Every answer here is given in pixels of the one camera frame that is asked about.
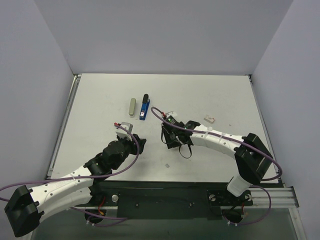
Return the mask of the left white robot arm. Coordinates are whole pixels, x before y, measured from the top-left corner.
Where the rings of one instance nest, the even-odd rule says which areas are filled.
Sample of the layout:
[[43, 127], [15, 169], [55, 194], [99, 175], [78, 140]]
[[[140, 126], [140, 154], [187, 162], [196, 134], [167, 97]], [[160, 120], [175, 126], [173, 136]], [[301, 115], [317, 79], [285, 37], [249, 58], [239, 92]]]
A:
[[17, 187], [4, 208], [14, 236], [19, 238], [29, 234], [41, 221], [67, 208], [86, 203], [99, 205], [103, 193], [92, 187], [119, 175], [120, 165], [129, 155], [138, 157], [146, 142], [137, 134], [130, 138], [118, 136], [101, 153], [70, 174], [42, 181], [31, 188], [25, 183]]

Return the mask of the blue stapler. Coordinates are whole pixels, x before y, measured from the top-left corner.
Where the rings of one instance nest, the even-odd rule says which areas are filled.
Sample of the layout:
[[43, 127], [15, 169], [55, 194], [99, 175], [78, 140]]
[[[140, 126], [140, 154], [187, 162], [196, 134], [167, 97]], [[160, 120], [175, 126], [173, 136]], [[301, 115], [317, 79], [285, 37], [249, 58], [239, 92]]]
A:
[[139, 119], [141, 121], [144, 121], [146, 119], [149, 105], [150, 105], [150, 98], [149, 98], [149, 95], [146, 93], [143, 96], [142, 105], [141, 105], [141, 109], [140, 109], [140, 113], [139, 113]]

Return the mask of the beige stapler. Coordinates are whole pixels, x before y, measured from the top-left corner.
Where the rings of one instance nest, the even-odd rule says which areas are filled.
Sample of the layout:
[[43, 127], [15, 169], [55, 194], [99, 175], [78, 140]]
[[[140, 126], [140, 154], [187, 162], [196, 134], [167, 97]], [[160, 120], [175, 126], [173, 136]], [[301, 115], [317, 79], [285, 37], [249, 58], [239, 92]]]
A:
[[135, 115], [136, 101], [137, 100], [135, 98], [131, 98], [129, 102], [128, 114], [130, 117], [133, 117]]

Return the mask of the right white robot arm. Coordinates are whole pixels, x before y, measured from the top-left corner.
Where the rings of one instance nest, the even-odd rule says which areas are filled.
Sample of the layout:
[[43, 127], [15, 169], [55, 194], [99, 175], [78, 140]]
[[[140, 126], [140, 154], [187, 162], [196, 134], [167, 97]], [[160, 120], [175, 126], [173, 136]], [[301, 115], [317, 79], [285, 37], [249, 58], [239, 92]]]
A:
[[184, 124], [174, 114], [162, 117], [161, 138], [168, 149], [187, 145], [205, 147], [223, 153], [235, 160], [238, 173], [223, 192], [224, 201], [236, 204], [251, 186], [262, 182], [272, 163], [272, 155], [254, 133], [247, 136], [222, 133], [196, 121]]

